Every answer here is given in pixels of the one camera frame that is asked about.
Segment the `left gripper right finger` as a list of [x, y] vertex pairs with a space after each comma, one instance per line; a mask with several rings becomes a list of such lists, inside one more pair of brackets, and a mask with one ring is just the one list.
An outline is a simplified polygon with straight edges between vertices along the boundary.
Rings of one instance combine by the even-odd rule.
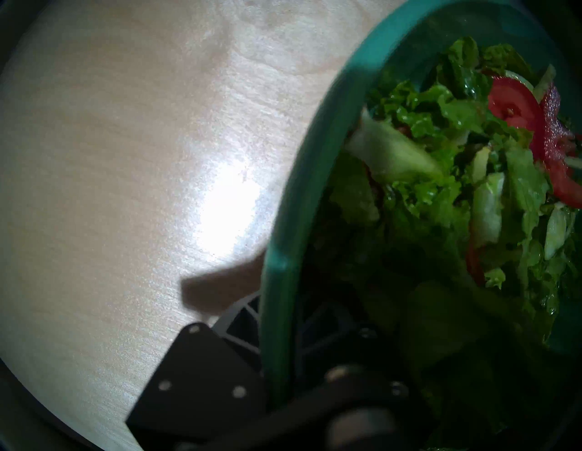
[[336, 367], [385, 379], [392, 395], [411, 398], [411, 379], [389, 336], [356, 298], [303, 296], [294, 319], [294, 395], [322, 385]]

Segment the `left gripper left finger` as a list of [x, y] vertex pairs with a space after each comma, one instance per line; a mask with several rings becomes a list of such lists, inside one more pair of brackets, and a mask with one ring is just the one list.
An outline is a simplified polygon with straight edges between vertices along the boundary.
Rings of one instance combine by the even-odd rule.
[[126, 419], [135, 439], [215, 439], [266, 415], [259, 301], [178, 333]]

